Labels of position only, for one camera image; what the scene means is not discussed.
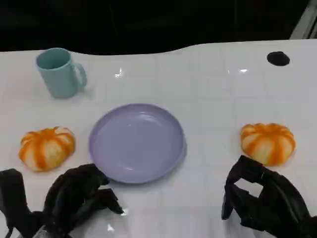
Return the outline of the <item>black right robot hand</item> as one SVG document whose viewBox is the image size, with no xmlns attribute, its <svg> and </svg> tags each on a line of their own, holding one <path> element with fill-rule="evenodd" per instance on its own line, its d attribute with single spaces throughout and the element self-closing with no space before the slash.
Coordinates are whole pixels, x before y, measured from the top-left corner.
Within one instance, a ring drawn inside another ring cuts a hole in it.
<svg viewBox="0 0 317 238">
<path fill-rule="evenodd" d="M 263 187 L 255 197 L 235 183 L 244 179 Z M 231 168 L 224 186 L 221 218 L 227 220 L 232 211 L 240 224 L 266 231 L 276 238 L 315 238 L 317 218 L 311 216 L 296 187 L 283 175 L 244 155 Z"/>
</svg>

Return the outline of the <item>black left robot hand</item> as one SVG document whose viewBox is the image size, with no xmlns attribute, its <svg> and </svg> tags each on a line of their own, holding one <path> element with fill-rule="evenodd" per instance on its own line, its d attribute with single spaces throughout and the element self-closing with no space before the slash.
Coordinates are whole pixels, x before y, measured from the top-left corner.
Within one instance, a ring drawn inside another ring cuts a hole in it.
<svg viewBox="0 0 317 238">
<path fill-rule="evenodd" d="M 41 214 L 44 228 L 54 238 L 68 238 L 98 211 L 108 209 L 121 215 L 123 208 L 110 188 L 108 178 L 94 165 L 67 170 L 50 187 Z"/>
</svg>

